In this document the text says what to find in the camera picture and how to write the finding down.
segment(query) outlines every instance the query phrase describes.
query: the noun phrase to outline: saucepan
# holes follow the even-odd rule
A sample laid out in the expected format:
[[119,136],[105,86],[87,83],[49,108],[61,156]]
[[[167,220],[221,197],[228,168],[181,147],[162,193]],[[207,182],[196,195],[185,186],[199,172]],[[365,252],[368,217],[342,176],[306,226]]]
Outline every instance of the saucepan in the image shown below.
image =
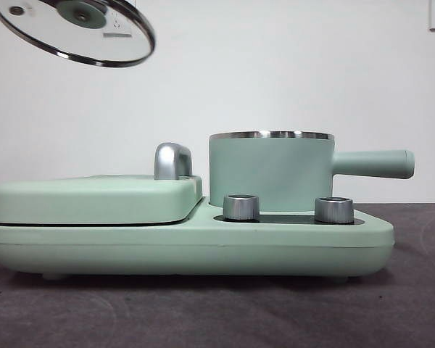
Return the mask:
[[251,194],[268,212],[314,209],[332,196],[336,174],[410,178],[408,150],[334,152],[334,136],[304,131],[247,131],[210,136],[210,204],[229,194]]

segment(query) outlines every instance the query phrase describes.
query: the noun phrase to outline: metal handle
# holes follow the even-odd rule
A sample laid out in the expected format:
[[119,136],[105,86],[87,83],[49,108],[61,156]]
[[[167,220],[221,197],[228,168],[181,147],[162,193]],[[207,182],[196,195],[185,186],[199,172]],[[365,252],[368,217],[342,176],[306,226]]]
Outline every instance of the metal handle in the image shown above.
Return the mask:
[[176,143],[158,145],[154,155],[155,180],[179,180],[179,176],[191,176],[191,153]]

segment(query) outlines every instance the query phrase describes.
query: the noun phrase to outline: glass lid rim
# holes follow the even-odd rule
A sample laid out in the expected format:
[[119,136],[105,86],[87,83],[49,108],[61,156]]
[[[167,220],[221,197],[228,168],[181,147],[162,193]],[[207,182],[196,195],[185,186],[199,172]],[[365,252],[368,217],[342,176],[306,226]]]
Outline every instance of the glass lid rim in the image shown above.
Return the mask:
[[130,67],[142,63],[144,60],[150,57],[153,54],[154,48],[156,46],[156,38],[154,35],[153,27],[150,24],[150,22],[145,18],[145,16],[143,16],[137,10],[137,8],[129,4],[126,0],[97,0],[97,1],[104,3],[108,7],[111,7],[114,10],[121,13],[122,15],[126,16],[130,21],[132,21],[132,23],[134,23],[137,26],[138,29],[140,29],[140,31],[146,36],[150,45],[150,52],[147,55],[140,57],[138,59],[125,60],[125,61],[103,60],[103,59],[85,57],[79,54],[63,51],[61,49],[58,49],[57,47],[54,47],[48,43],[44,43],[43,41],[40,41],[28,35],[24,31],[20,30],[18,27],[13,25],[10,21],[8,21],[8,19],[5,18],[5,16],[1,12],[0,12],[0,21],[10,31],[12,31],[14,34],[19,36],[23,40],[27,41],[29,44],[32,44],[40,49],[43,49],[48,53],[54,54],[55,56],[72,60],[74,62],[79,62],[88,65],[95,65],[97,67]]
[[218,133],[210,136],[210,140],[240,138],[307,138],[334,140],[332,134],[301,130],[250,130],[244,132]]

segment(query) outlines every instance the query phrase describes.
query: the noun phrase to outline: dark countertop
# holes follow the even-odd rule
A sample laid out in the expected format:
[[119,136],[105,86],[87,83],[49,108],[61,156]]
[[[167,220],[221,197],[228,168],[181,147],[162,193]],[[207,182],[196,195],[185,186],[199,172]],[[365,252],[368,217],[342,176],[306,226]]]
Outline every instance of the dark countertop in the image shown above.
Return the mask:
[[359,204],[388,220],[385,269],[335,283],[269,276],[79,275],[0,266],[0,347],[435,348],[435,204]]

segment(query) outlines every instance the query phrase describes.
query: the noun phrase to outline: appliance foot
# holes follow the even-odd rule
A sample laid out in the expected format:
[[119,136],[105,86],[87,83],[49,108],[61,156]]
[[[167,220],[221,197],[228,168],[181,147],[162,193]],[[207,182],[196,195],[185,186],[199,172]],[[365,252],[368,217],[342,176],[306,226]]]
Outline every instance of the appliance foot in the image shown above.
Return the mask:
[[69,277],[68,274],[61,274],[61,273],[42,273],[42,278],[46,281],[61,281],[62,279],[65,279]]

